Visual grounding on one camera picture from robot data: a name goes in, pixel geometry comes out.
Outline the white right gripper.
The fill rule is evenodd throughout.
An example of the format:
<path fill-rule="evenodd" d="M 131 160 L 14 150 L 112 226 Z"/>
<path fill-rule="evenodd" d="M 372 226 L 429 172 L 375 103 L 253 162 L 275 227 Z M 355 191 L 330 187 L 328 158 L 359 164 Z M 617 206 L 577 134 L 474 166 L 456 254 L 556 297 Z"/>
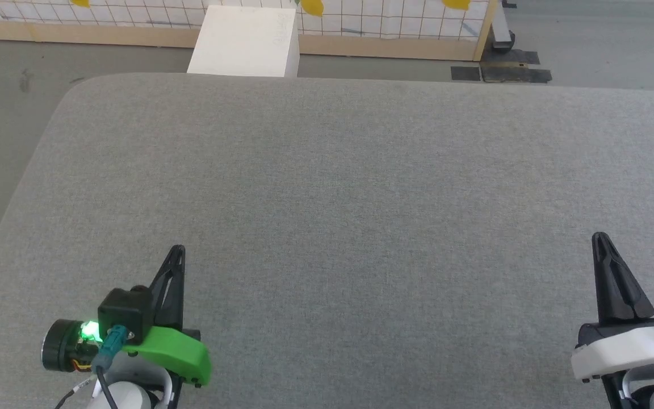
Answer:
<path fill-rule="evenodd" d="M 626 266 L 610 236 L 592 236 L 598 323 L 582 324 L 571 354 L 575 379 L 597 378 L 621 371 L 638 371 L 636 377 L 654 379 L 654 306 Z"/>

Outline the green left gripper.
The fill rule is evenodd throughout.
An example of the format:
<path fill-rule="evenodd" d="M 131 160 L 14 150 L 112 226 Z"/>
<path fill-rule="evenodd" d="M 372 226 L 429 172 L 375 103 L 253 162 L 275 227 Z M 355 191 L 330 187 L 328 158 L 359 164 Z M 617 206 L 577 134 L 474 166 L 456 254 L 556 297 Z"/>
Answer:
<path fill-rule="evenodd" d="M 211 380 L 208 348 L 184 332 L 185 247 L 170 249 L 149 286 L 153 325 L 140 344 L 127 343 L 122 350 L 165 368 L 186 383 L 205 387 Z"/>

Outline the large black floor tape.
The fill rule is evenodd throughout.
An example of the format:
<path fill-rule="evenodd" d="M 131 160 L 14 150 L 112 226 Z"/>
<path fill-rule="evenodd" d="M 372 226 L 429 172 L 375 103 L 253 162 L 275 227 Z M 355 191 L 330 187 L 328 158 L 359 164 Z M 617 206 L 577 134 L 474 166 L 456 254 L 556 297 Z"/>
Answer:
<path fill-rule="evenodd" d="M 512 49 L 507 53 L 497 53 L 487 49 L 479 62 L 479 68 L 486 83 L 546 85 L 553 80 L 550 70 L 540 68 L 536 51 Z"/>

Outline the white box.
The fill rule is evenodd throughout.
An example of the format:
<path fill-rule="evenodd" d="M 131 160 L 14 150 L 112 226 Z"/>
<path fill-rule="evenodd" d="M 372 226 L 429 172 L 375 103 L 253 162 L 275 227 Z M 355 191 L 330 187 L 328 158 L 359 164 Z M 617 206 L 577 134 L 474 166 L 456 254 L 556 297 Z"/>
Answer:
<path fill-rule="evenodd" d="M 208 7 L 187 73 L 226 77 L 297 77 L 296 10 Z"/>

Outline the grey metal stand foot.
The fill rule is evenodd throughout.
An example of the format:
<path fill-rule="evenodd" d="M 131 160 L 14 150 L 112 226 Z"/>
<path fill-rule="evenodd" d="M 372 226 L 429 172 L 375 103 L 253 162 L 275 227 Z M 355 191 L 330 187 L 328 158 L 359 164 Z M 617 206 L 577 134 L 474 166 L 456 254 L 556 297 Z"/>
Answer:
<path fill-rule="evenodd" d="M 511 0 L 500 0 L 498 3 L 491 26 L 493 36 L 491 49 L 493 52 L 506 54 L 513 49 L 515 44 L 515 34 L 508 27 L 505 10 L 516 8 L 517 4 L 511 2 Z"/>

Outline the wooden frame grid panel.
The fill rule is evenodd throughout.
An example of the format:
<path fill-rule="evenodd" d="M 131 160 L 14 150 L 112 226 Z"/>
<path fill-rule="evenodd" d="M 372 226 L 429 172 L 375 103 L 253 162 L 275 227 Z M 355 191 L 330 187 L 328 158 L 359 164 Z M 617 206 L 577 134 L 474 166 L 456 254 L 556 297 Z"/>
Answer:
<path fill-rule="evenodd" d="M 319 18 L 299 0 L 0 0 L 0 40 L 192 48 L 208 7 L 270 7 L 296 10 L 303 54 L 478 62 L 500 2 L 322 1 Z"/>

